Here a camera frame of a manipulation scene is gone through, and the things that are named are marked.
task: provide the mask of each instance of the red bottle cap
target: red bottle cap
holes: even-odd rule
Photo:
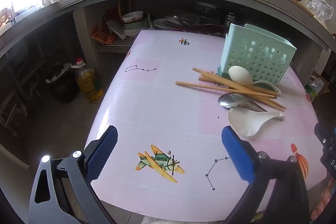
[[[76,59],[76,64],[77,64],[77,65],[81,65],[81,64],[83,64],[83,59],[82,59],[82,58],[77,58],[77,59]]]

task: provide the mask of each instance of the hot air balloon print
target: hot air balloon print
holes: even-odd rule
[[[291,144],[291,149],[292,149],[292,152],[295,154],[295,157],[297,158],[297,160],[299,162],[299,166],[301,168],[303,177],[306,179],[306,177],[308,175],[308,171],[309,171],[308,161],[306,160],[306,158],[304,156],[302,156],[301,154],[299,154],[297,152],[297,147],[294,143]]]

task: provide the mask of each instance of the bottle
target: bottle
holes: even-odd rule
[[[77,66],[72,67],[77,68],[76,81],[79,88],[84,93],[86,100],[90,104],[98,103],[102,99],[104,92],[97,76],[95,75],[95,70],[88,68],[82,58],[78,58],[76,63]]]

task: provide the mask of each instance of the table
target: table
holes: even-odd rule
[[[100,138],[109,125],[118,130],[117,145],[91,184],[101,200],[175,221],[227,217],[248,183],[240,179],[221,142],[221,131],[229,125],[228,111],[217,102],[222,93],[175,85],[198,83],[193,67],[216,72],[223,47],[219,37],[141,31],[101,103],[86,143]],[[314,135],[318,120],[291,68],[279,88],[278,102],[287,107],[284,121],[268,121],[247,140],[256,151],[278,160],[294,155],[295,144],[309,164],[305,182],[310,189],[326,176],[320,163],[323,147]],[[154,169],[142,164],[150,157],[164,162],[163,154],[178,163],[174,173],[160,172],[150,160]],[[172,162],[165,163],[168,169]],[[265,209],[273,186],[271,181],[259,210]]]

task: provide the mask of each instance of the wooden chopstick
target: wooden chopstick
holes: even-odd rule
[[[274,95],[262,94],[258,92],[249,92],[249,91],[244,91],[244,90],[231,90],[231,89],[226,89],[226,88],[218,88],[216,86],[200,85],[200,84],[187,83],[187,82],[176,81],[175,84],[181,85],[181,86],[192,86],[195,88],[202,88],[202,89],[209,89],[209,90],[220,90],[220,91],[225,91],[225,92],[239,93],[239,94],[245,94],[245,95],[250,95],[250,96],[255,95],[255,96],[267,97],[267,98],[275,97]]]
[[[264,89],[264,88],[261,88],[259,86],[255,86],[255,85],[248,85],[248,86],[246,86],[246,88],[248,88],[250,90],[254,90],[256,92],[261,92],[261,93],[271,94],[271,95],[274,95],[274,96],[279,96],[279,94],[276,93],[275,91]]]
[[[217,83],[214,80],[211,80],[209,78],[202,77],[202,76],[198,77],[198,80],[203,81],[203,82],[209,82],[209,83]],[[248,85],[248,86],[246,86],[246,88],[248,88],[250,90],[253,90],[253,91],[256,91],[256,92],[259,92],[259,93],[270,94],[270,95],[274,95],[276,97],[279,96],[279,94],[276,93],[275,91],[264,89],[264,88],[261,88],[259,86],[255,86],[255,85]]]
[[[205,72],[205,71],[197,69],[197,68],[193,68],[193,71],[199,72],[201,74],[201,76],[209,78],[211,80],[214,80],[217,83],[226,85],[226,86],[228,86],[230,88],[252,92],[252,90],[250,90],[250,89],[248,89],[248,88],[246,88],[246,87],[244,87],[242,85],[239,85],[239,84],[237,84],[235,82],[232,82],[232,81],[230,81],[228,79],[225,79],[223,77],[220,77],[218,75],[214,75],[213,73]],[[285,110],[284,106],[282,106],[282,105],[278,106],[279,103],[276,103],[272,99],[263,98],[263,97],[260,97],[260,96],[252,96],[252,97],[255,98],[255,99],[257,99],[257,100],[259,100],[259,101],[261,101],[261,102],[263,102],[264,104],[266,104],[268,106],[271,106],[271,107],[277,109],[277,110],[280,110],[280,111],[284,111]]]

